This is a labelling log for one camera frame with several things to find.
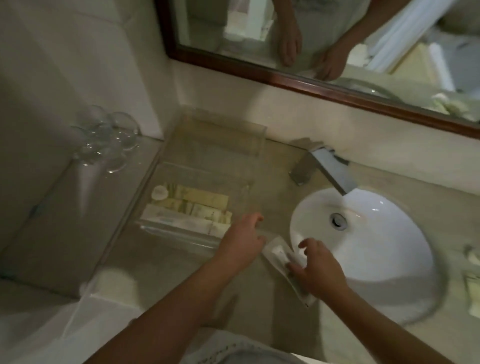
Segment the mirror frame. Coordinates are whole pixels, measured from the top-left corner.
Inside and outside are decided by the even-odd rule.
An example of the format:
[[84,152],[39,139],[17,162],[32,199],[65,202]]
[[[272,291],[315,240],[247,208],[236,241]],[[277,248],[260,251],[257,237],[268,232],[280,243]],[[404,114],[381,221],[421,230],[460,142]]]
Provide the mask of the mirror frame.
[[165,52],[173,60],[190,63],[233,76],[246,78],[266,85],[280,87],[323,100],[333,101],[354,108],[375,112],[396,119],[409,121],[434,129],[443,130],[470,138],[480,139],[480,124],[455,118],[435,111],[422,110],[409,104],[399,105],[387,99],[347,90],[314,79],[282,73],[264,66],[206,52],[177,41],[170,0],[155,0]]

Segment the hand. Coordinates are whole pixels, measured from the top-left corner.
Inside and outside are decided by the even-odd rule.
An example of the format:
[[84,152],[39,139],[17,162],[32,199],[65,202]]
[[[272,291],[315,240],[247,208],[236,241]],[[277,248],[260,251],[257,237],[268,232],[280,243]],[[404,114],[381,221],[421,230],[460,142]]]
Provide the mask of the hand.
[[281,25],[278,53],[285,66],[292,66],[301,53],[302,35],[296,20]]
[[303,269],[298,264],[289,264],[288,268],[303,289],[322,301],[349,291],[342,267],[321,241],[305,239],[299,248],[306,248],[307,267]]
[[322,81],[333,81],[339,78],[345,70],[351,50],[350,46],[337,42],[325,52],[320,53],[312,65],[317,70],[315,78]]
[[262,252],[266,243],[264,236],[257,236],[255,226],[263,221],[260,213],[243,215],[242,218],[233,223],[227,231],[214,259],[222,261],[232,273],[237,274],[248,267]]

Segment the round white soap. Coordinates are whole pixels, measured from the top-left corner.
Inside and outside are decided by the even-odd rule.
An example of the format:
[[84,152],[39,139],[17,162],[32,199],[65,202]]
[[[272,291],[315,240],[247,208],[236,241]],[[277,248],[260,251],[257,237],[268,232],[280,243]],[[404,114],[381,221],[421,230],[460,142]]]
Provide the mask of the round white soap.
[[152,191],[152,199],[156,201],[165,200],[168,197],[168,190],[165,186],[158,185]]

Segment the faucet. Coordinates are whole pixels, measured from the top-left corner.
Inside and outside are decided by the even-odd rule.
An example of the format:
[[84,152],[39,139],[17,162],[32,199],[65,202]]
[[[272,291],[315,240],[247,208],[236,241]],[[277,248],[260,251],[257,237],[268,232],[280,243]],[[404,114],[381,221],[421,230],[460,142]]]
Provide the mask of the faucet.
[[302,186],[312,177],[318,168],[342,196],[357,188],[357,184],[350,176],[348,161],[335,155],[335,150],[323,143],[310,149],[290,171],[291,179]]

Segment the person's left hand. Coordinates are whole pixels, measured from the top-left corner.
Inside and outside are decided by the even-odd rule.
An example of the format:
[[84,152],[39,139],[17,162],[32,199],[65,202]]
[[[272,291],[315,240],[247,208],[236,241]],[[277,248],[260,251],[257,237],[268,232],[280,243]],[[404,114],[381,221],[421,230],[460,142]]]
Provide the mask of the person's left hand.
[[260,213],[243,215],[242,218],[233,223],[227,231],[214,259],[225,263],[233,269],[233,273],[239,273],[248,267],[262,252],[266,243],[264,236],[257,236],[255,226],[263,221]]
[[320,53],[313,63],[313,68],[317,70],[315,78],[322,81],[333,81],[339,78],[345,70],[351,50],[350,46],[337,42],[325,52]]

